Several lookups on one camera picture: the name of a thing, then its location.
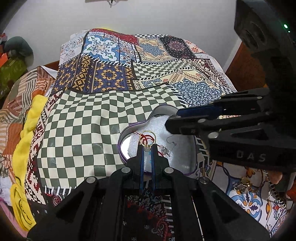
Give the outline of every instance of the black floral patch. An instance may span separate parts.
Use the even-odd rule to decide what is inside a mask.
[[[195,59],[196,56],[187,46],[183,39],[179,39],[173,36],[165,36],[159,38],[163,43],[166,51],[169,55],[175,58],[186,58],[186,59]]]

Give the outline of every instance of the checkered pattern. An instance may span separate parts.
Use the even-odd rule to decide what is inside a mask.
[[[164,103],[182,107],[166,85],[90,95],[66,90],[50,113],[38,153],[42,186],[74,188],[86,177],[110,176],[122,168],[120,132]]]
[[[178,70],[195,69],[193,65],[183,60],[172,61],[166,64],[142,64],[133,62],[135,76],[141,80],[162,77]]]
[[[137,38],[143,38],[143,39],[156,39],[156,38],[161,38],[164,36],[168,36],[167,34],[136,34],[134,35]]]

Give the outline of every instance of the blue floral patch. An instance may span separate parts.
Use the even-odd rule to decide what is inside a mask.
[[[172,86],[189,107],[207,105],[210,101],[219,99],[222,94],[220,90],[210,88],[204,81],[194,83],[183,79],[183,82],[172,84]]]
[[[158,46],[153,46],[151,44],[140,44],[145,52],[148,52],[154,56],[159,56],[163,54],[163,50],[161,50]]]
[[[142,81],[142,84],[143,84],[144,87],[152,87],[152,86],[154,86],[154,84],[157,84],[157,83],[161,83],[160,78],[157,78],[157,79],[154,79],[154,80]]]

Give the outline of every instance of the bed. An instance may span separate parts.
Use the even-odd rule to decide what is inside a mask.
[[[236,91],[213,57],[170,35],[84,30],[62,45],[57,76],[48,71],[40,66],[17,81],[1,110],[0,154],[5,178],[11,181],[5,186],[9,191],[20,178],[11,162],[26,113],[36,94],[48,97],[34,129],[24,181],[19,182],[25,194],[19,199],[23,205],[14,206],[15,217],[24,211],[30,214],[27,219],[16,217],[25,231],[86,177],[103,178],[122,168],[119,135],[130,124],[144,121],[152,107],[164,103],[177,108],[205,105]],[[267,173],[210,161],[200,139],[196,145],[199,158],[190,177],[211,179],[273,235],[285,218],[287,205]],[[234,190],[242,177],[253,183],[247,194]],[[143,195],[126,198],[124,222],[141,232],[125,228],[125,239],[173,240],[173,224],[166,218],[169,197],[155,198],[148,181]],[[4,201],[12,202],[7,195]]]

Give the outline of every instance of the green and white checkered patch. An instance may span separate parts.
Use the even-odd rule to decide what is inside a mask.
[[[42,186],[74,188],[89,176],[102,178],[122,168],[120,132],[145,121],[160,104],[183,108],[166,85],[89,95],[66,90],[49,115],[38,153]]]

